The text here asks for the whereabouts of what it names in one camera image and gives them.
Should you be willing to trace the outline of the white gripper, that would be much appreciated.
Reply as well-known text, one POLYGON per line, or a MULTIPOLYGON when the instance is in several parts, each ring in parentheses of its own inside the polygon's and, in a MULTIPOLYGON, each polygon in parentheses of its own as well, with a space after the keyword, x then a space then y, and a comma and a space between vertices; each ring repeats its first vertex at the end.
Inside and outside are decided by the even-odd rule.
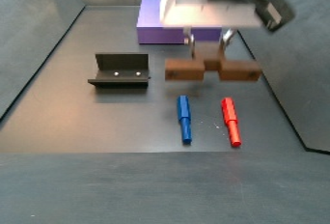
POLYGON ((166 19, 170 5, 176 7, 170 21, 182 21, 188 26, 184 28, 185 44, 190 46, 193 58, 196 57, 196 37, 192 27, 230 28, 221 38, 221 49, 222 52, 226 52, 238 32, 233 28, 262 26, 254 5, 236 0, 162 0, 161 20, 166 19))

